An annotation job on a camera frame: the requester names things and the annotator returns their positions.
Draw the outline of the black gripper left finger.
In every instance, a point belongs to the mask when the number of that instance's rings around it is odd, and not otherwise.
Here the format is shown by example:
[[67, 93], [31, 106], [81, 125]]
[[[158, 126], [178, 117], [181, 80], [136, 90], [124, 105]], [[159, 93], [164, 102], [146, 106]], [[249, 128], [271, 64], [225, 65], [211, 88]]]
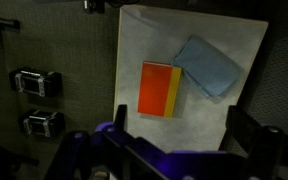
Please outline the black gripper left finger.
[[128, 108], [126, 104], [121, 104], [117, 108], [114, 126], [119, 130], [126, 130], [127, 110]]

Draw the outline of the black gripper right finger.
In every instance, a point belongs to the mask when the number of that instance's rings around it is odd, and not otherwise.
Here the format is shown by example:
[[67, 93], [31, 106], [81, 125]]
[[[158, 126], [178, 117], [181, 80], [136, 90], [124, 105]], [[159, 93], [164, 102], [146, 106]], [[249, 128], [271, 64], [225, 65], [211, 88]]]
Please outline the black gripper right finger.
[[281, 150], [283, 132], [274, 126], [261, 125], [238, 106], [228, 108], [225, 127], [220, 150], [227, 150], [232, 139], [248, 153], [277, 154]]

